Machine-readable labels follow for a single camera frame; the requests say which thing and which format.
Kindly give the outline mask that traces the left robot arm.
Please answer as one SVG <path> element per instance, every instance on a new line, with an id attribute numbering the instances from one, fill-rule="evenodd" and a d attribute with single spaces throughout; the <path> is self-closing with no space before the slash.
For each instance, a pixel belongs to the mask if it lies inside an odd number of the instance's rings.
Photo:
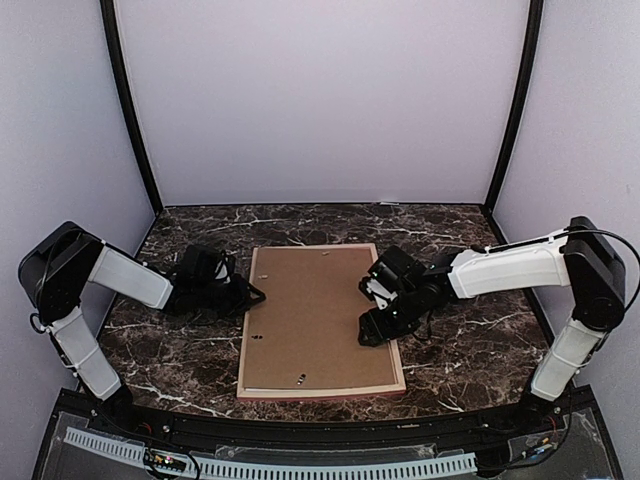
<path id="1" fill-rule="evenodd" d="M 173 316 L 199 310 L 238 316 L 266 299 L 224 250 L 191 245 L 163 272 L 71 221 L 27 253 L 17 275 L 35 309 L 33 329 L 49 336 L 65 367 L 104 404 L 101 417 L 120 436 L 134 435 L 141 415 L 127 403 L 132 397 L 128 386 L 87 324 L 86 290 L 98 288 Z"/>

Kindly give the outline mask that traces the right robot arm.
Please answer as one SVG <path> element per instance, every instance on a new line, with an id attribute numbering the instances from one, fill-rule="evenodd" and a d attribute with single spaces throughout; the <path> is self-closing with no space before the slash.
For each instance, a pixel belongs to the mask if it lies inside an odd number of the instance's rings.
<path id="1" fill-rule="evenodd" d="M 521 434 L 545 422 L 555 401 L 624 320 L 639 294 L 611 245 L 620 237 L 577 216 L 546 236 L 512 244 L 454 249 L 429 264 L 389 247 L 360 280 L 375 306 L 359 318 L 358 342 L 377 347 L 413 334 L 423 317 L 455 300 L 535 287 L 570 288 L 574 307 L 536 367 L 510 424 Z"/>

